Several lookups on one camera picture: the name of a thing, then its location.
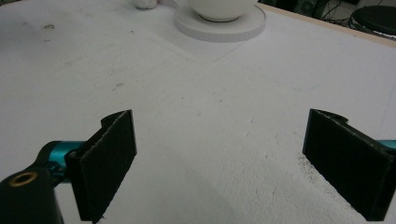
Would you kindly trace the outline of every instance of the white cup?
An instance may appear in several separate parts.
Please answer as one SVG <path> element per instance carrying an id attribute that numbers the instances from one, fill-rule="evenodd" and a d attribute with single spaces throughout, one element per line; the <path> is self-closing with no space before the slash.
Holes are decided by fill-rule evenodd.
<path id="1" fill-rule="evenodd" d="M 234 21 L 249 12 L 257 0 L 187 0 L 208 21 Z"/>

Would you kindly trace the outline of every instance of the scratch mark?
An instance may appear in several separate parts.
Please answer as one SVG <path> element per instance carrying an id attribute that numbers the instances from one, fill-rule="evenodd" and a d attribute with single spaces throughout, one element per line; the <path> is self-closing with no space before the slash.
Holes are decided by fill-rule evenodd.
<path id="1" fill-rule="evenodd" d="M 43 28 L 44 28 L 44 30 L 53 30 L 53 29 L 55 29 L 55 25 L 54 24 L 47 24 Z"/>
<path id="2" fill-rule="evenodd" d="M 116 85 L 116 88 L 114 88 L 113 91 L 115 91 L 117 88 L 119 88 L 119 87 L 121 87 L 121 86 L 123 86 L 123 83 L 117 84 L 117 85 Z"/>
<path id="3" fill-rule="evenodd" d="M 232 52 L 236 51 L 237 49 L 239 49 L 239 47 L 241 47 L 243 44 L 245 44 L 246 41 L 242 42 L 240 45 L 236 46 L 236 48 L 230 50 L 229 52 L 227 52 L 226 54 L 222 55 L 221 57 L 217 58 L 215 61 L 213 61 L 212 63 L 215 63 L 216 61 L 226 57 L 227 55 L 231 54 Z"/>

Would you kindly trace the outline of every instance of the white table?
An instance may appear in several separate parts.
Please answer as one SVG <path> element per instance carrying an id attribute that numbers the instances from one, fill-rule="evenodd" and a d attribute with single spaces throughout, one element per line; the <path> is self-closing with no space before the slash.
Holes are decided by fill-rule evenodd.
<path id="1" fill-rule="evenodd" d="M 215 44 L 181 34 L 162 5 L 0 7 L 0 178 L 132 108 L 138 154 L 101 223 L 365 223 L 306 163 L 304 133 L 317 108 L 395 138 L 396 45 L 264 10 L 261 35 Z M 56 191 L 80 223 L 71 186 Z"/>

